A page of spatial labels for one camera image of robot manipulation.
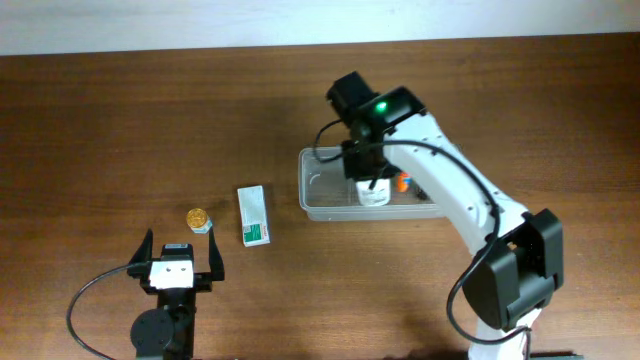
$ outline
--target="wood grain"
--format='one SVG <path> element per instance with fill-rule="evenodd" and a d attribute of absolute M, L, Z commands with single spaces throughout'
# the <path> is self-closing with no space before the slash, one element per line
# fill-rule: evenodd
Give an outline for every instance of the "wood grain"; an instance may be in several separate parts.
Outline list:
<path fill-rule="evenodd" d="M 464 351 L 447 323 L 469 255 L 445 219 L 314 223 L 297 156 L 334 119 L 333 80 L 358 69 L 412 89 L 488 178 L 565 226 L 566 284 L 535 351 L 640 353 L 640 38 L 637 34 L 0 58 L 0 357 L 91 358 L 64 313 L 87 280 L 161 244 L 206 237 L 228 278 L 198 297 L 203 359 L 382 359 Z M 331 130 L 324 141 L 347 136 Z M 273 243 L 245 249 L 235 189 L 267 188 Z M 78 304 L 96 348 L 132 358 L 155 305 L 125 276 Z M 460 299 L 464 326 L 474 316 Z"/>

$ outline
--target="small box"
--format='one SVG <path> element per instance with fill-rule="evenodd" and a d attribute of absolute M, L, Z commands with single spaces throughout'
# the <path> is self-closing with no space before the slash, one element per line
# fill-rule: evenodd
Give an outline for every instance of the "small box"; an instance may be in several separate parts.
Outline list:
<path fill-rule="evenodd" d="M 262 186 L 238 189 L 238 200 L 240 202 L 244 246 L 270 243 L 267 207 Z"/>

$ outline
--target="clear plastic container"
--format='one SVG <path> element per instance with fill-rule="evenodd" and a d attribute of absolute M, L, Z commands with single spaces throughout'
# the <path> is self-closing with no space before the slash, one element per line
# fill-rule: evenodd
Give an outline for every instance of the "clear plastic container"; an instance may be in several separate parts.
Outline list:
<path fill-rule="evenodd" d="M 340 147 L 318 148 L 320 157 L 340 152 Z M 344 177 L 342 159 L 322 164 L 311 148 L 300 152 L 298 162 L 300 206 L 313 221 L 398 220 L 442 217 L 431 199 L 421 200 L 412 188 L 396 191 L 392 179 L 391 200 L 383 206 L 362 206 L 353 180 Z"/>

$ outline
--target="green led light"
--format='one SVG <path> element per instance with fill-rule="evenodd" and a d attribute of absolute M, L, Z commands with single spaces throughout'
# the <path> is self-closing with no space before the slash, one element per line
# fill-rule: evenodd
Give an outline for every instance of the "green led light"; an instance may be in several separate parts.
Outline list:
<path fill-rule="evenodd" d="M 383 111 L 385 111 L 386 109 L 387 109 L 387 103 L 386 103 L 386 102 L 384 102 L 384 101 L 383 101 L 383 102 L 381 102 L 381 103 L 378 103 L 378 105 L 376 105 L 376 110 L 377 110 L 378 112 L 383 112 Z"/>

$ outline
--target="orange object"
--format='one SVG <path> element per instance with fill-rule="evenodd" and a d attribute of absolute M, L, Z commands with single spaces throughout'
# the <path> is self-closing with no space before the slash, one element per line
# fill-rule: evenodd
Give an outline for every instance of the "orange object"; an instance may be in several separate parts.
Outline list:
<path fill-rule="evenodd" d="M 407 173 L 400 173 L 398 175 L 398 181 L 396 183 L 396 189 L 398 192 L 409 191 L 409 185 L 411 184 L 411 177 Z"/>

